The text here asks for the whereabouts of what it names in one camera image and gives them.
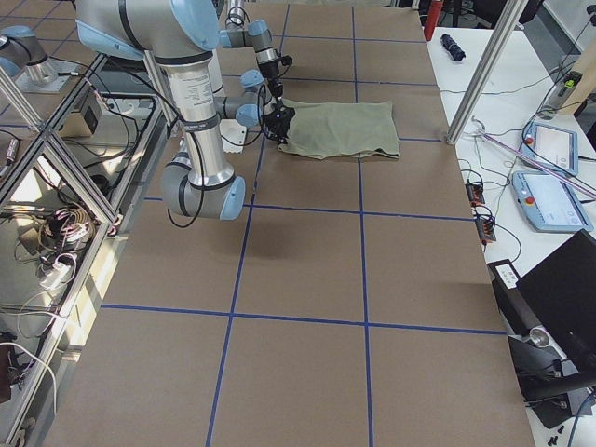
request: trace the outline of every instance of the white table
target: white table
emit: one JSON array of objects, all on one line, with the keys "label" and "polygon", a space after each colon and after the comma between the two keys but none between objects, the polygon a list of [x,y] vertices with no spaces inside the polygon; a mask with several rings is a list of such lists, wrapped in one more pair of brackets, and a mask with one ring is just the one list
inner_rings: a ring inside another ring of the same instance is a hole
[{"label": "white table", "polygon": [[[441,89],[443,107],[450,122],[464,94],[444,90],[463,92],[467,88],[482,52],[488,43],[491,32],[490,30],[437,28],[433,39],[428,43],[428,51],[430,52],[437,82]],[[440,37],[444,33],[449,34],[466,52],[466,57],[462,62],[453,61],[442,47]],[[486,130],[490,133],[501,133],[509,129],[522,128],[535,113],[539,103],[552,86],[552,80],[548,77],[548,71],[551,68],[554,67],[545,69],[522,31],[514,32],[484,91],[512,91],[533,84],[539,79],[545,79],[533,87],[524,88],[515,93],[500,95],[483,94],[474,109],[473,115],[484,123]],[[573,115],[558,114],[554,119],[546,121],[546,123],[577,132],[579,154],[595,157],[594,150]],[[467,123],[466,132],[474,132],[476,130],[478,130],[478,126],[470,120]],[[517,149],[521,135],[522,133],[520,131],[511,131],[506,135],[496,138],[510,147]],[[481,155],[482,165],[488,169],[508,175],[510,162],[515,157],[490,142],[483,142],[478,139],[478,143],[478,152]],[[480,173],[485,182],[503,183],[505,178],[482,169],[473,137],[467,134],[463,135],[455,148],[458,157],[461,160],[466,160],[460,161],[462,169],[468,169],[467,162],[469,162],[471,168]],[[515,170],[532,169],[525,166],[523,162],[518,161],[513,171]],[[589,184],[596,185],[596,163],[580,161],[578,178]],[[470,180],[476,181],[478,177],[471,174]],[[496,203],[502,189],[491,183],[485,185],[484,197],[487,202],[486,205],[493,212],[496,212]],[[580,194],[578,194],[578,197],[580,199],[585,198]],[[586,205],[585,209],[592,222],[596,223],[596,203]],[[571,234],[539,233],[535,231],[517,204],[511,186],[505,188],[505,192],[501,197],[496,221],[514,233],[522,243],[521,256],[515,263],[516,269],[522,276],[571,236]],[[497,241],[487,246],[485,252],[486,262],[490,263],[505,258],[513,259],[518,250],[518,244],[515,239],[500,228],[496,228],[495,234]],[[528,417],[532,426],[536,446],[542,447],[546,445],[551,436],[558,435],[556,433],[556,427],[552,430],[544,428],[531,410],[528,410]],[[573,420],[567,421],[563,434],[559,435],[558,445],[566,446],[572,424]],[[576,430],[573,447],[593,446],[594,440],[596,440],[596,416],[582,417]]]}]

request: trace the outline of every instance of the black computer monitor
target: black computer monitor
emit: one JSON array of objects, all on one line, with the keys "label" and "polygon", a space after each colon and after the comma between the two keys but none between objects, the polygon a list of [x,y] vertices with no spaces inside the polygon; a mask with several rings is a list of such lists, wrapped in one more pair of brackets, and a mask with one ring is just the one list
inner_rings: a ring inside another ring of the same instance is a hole
[{"label": "black computer monitor", "polygon": [[575,233],[517,287],[579,371],[596,371],[596,239]]}]

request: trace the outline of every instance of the folded towel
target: folded towel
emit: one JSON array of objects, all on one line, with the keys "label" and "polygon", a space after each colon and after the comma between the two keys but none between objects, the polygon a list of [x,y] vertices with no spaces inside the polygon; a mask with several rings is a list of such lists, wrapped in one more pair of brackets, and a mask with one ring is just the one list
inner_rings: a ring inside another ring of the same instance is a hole
[{"label": "folded towel", "polygon": [[284,100],[296,111],[288,142],[278,149],[289,154],[328,156],[400,156],[400,143],[391,116],[391,102],[304,103]]}]

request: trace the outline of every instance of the black office chair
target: black office chair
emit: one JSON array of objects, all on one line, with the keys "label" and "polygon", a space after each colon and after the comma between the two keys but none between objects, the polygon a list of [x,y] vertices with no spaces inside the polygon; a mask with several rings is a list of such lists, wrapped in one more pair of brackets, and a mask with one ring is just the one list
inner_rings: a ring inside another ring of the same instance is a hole
[{"label": "black office chair", "polygon": [[[507,0],[474,0],[474,14],[488,21],[491,28],[494,28],[506,2]],[[544,0],[530,0],[521,14],[520,23],[533,19],[543,2]]]}]

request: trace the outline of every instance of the blue cable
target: blue cable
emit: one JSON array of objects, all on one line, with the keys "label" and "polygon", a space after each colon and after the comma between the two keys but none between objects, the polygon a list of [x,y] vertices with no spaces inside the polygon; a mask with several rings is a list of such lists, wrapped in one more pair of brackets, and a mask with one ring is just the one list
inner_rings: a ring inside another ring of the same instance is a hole
[{"label": "blue cable", "polygon": [[571,443],[574,441],[574,435],[576,433],[577,422],[579,422],[579,416],[581,415],[584,406],[590,401],[596,398],[596,390],[589,393],[581,405],[579,406],[579,410],[577,410],[576,419],[574,420],[574,426],[571,428],[571,433],[569,434],[569,442],[567,442],[567,447],[571,447]]}]

